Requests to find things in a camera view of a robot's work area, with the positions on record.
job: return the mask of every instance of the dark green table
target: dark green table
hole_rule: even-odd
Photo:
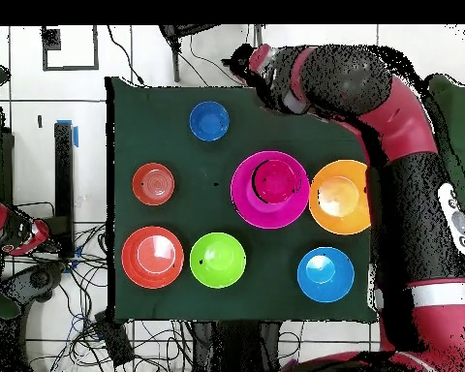
[[[369,230],[342,236],[323,230],[308,207],[284,229],[260,230],[245,223],[230,200],[239,163],[261,150],[289,153],[311,177],[338,159],[363,161],[357,139],[337,125],[309,116],[280,117],[255,106],[254,91],[241,88],[133,88],[113,78],[115,123],[115,315],[132,319],[355,320],[376,321],[367,306]],[[201,101],[221,103],[230,114],[227,134],[203,142],[189,129],[189,114]],[[139,166],[162,163],[175,190],[160,206],[139,202],[132,178]],[[181,241],[185,263],[179,277],[160,290],[127,278],[120,261],[126,238],[144,226],[171,230]],[[241,279],[223,290],[200,284],[189,266],[194,242],[210,232],[235,236],[247,255]],[[349,294],[321,304],[299,289],[296,268],[305,253],[336,247],[352,260],[356,278]]]

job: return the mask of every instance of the floor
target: floor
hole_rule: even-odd
[[[220,65],[245,39],[253,42],[253,25],[221,25],[193,36],[193,52]],[[48,65],[93,65],[91,26],[60,26],[62,48],[48,52]],[[113,38],[129,53],[135,71],[146,85],[203,86],[195,71],[180,60],[181,81],[173,81],[171,51],[157,26],[111,26]],[[106,26],[98,26],[99,70],[43,71],[40,27],[0,27],[0,64],[9,68],[11,81],[0,87],[0,106],[6,125],[15,134],[15,204],[54,202],[53,123],[69,119],[78,127],[75,156],[76,231],[81,233],[106,220],[106,91],[104,76],[124,77],[136,82],[124,52],[110,39]],[[275,47],[300,44],[367,44],[394,47],[407,55],[423,78],[432,73],[447,73],[465,83],[465,25],[267,25],[263,41]],[[192,54],[190,38],[182,42],[183,56],[209,85],[230,86],[233,82],[207,61]],[[42,117],[42,127],[38,116]],[[23,207],[34,217],[47,217],[47,205]],[[84,253],[103,256],[96,240]],[[18,272],[27,263],[19,258],[7,261],[4,275]],[[79,266],[84,274],[89,267]],[[93,312],[106,308],[107,272],[100,269],[88,291]],[[79,291],[70,274],[62,286],[74,313],[80,312]],[[142,357],[176,357],[170,369],[180,372],[182,354],[169,343],[171,322],[132,322],[126,329],[137,353]],[[281,363],[292,357],[305,360],[333,353],[379,349],[377,324],[286,322],[282,327],[279,352]],[[48,372],[57,356],[76,334],[76,323],[68,311],[66,295],[59,289],[46,304],[35,303],[27,325],[27,352],[36,372]],[[191,336],[185,332],[191,344]],[[298,350],[297,338],[302,343]],[[101,349],[99,355],[106,357]],[[86,354],[84,362],[93,362]],[[153,372],[155,364],[138,361],[114,371],[111,363],[105,372]],[[98,366],[63,363],[62,372],[102,372]]]

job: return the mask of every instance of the power strip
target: power strip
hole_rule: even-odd
[[[135,350],[131,346],[124,323],[117,323],[106,319],[105,311],[95,315],[95,330],[106,342],[107,352],[113,361],[113,366],[123,365],[135,358]]]

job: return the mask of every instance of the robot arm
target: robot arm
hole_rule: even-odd
[[[0,253],[21,256],[33,251],[57,252],[58,244],[50,238],[50,231],[42,220],[8,208],[0,202]],[[45,302],[60,283],[66,263],[52,261],[35,264],[16,275],[0,281],[0,293],[24,307],[33,300]]]
[[[223,62],[268,109],[312,113],[356,135],[369,166],[381,349],[410,368],[465,370],[465,214],[438,152],[445,130],[436,122],[432,131],[419,97],[396,75],[424,98],[409,62],[387,47],[337,45],[243,45]]]

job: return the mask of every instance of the small blue bowl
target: small blue bowl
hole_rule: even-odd
[[[332,247],[321,247],[301,259],[297,278],[301,290],[310,299],[335,302],[352,288],[355,270],[345,253]]]
[[[199,103],[191,111],[190,128],[200,140],[216,141],[228,131],[228,112],[216,102]]]

